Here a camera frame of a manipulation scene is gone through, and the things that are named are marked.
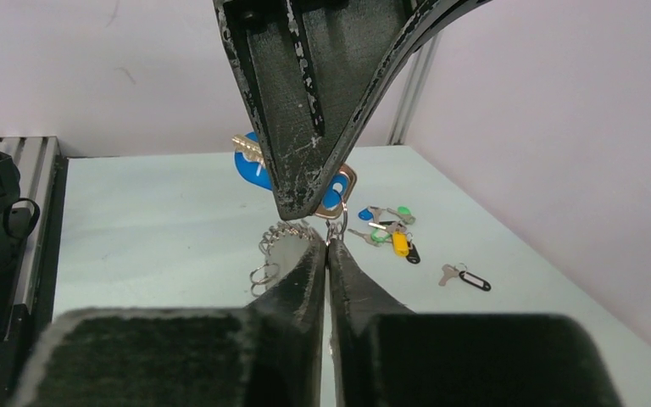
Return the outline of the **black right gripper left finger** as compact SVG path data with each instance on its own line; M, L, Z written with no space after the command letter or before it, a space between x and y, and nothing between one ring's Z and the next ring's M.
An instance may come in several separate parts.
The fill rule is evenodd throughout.
M241 308L90 308L40 336L12 406L317 406L324 240Z

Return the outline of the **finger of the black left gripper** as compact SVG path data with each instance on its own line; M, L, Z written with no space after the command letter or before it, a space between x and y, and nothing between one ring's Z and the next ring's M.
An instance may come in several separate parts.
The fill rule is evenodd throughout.
M445 27L485 4L485 1L476 0L424 1L417 6L392 45L381 57L354 112L338 135L335 147L325 160L319 180L311 187L309 192L309 213L311 215L315 213L326 194L331 178L353 150L375 108L409 57Z
M279 216L313 214L361 128L352 117L411 1L217 1L226 57Z

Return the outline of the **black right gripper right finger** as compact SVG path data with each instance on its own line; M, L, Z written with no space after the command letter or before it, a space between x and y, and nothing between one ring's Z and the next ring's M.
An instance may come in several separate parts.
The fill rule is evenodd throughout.
M619 406L591 336L555 314L418 314L331 240L339 406Z

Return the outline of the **large steel ring disc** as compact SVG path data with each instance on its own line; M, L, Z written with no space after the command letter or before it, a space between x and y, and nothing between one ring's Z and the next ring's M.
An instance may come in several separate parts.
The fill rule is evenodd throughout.
M257 298L285 278L310 245L320 239L306 220L282 220L270 226L259 242L264 263L249 273L251 295Z

